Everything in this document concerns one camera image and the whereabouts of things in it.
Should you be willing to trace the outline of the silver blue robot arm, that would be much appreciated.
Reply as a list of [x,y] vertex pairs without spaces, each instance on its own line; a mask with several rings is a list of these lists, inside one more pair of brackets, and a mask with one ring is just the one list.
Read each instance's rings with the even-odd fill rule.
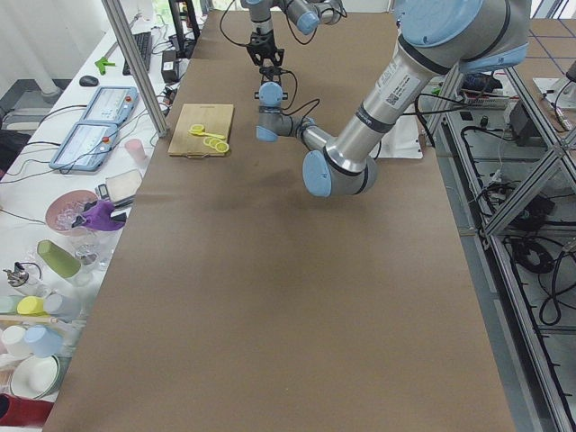
[[302,177],[310,194],[364,193],[377,178],[371,152],[432,78],[453,67],[469,74],[524,60],[530,12],[528,1],[399,1],[394,15],[400,29],[391,61],[338,136],[309,117],[285,113],[283,89],[265,82],[258,91],[256,138],[302,142],[308,150]]
[[271,10],[278,7],[289,23],[293,23],[303,35],[312,35],[321,24],[333,25],[347,17],[347,11],[341,1],[241,1],[248,9],[253,30],[246,46],[253,63],[262,67],[271,63],[280,67],[284,60],[284,50],[275,44],[274,26]]

